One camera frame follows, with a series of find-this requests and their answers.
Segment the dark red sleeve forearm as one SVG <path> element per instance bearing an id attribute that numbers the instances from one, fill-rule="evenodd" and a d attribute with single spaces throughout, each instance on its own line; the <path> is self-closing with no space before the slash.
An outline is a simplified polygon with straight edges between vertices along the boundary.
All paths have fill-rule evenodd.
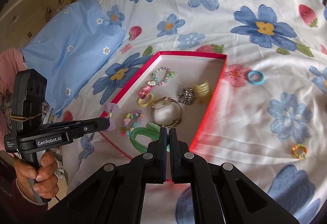
<path id="1" fill-rule="evenodd" d="M 48 204 L 38 204 L 26 197 L 16 179 L 11 189 L 11 196 L 1 192 L 1 223 L 37 223 L 47 212 Z"/>

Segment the person's left hand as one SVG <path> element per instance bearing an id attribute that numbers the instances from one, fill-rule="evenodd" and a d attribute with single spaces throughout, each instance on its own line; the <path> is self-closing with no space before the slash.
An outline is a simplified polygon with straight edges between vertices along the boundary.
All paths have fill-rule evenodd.
<path id="1" fill-rule="evenodd" d="M 17 176 L 17 186 L 31 201 L 36 202 L 33 191 L 40 197 L 54 198 L 58 191 L 58 178 L 55 175 L 57 162 L 51 150 L 47 150 L 40 159 L 41 166 L 36 170 L 22 159 L 15 159 L 14 168 Z"/>

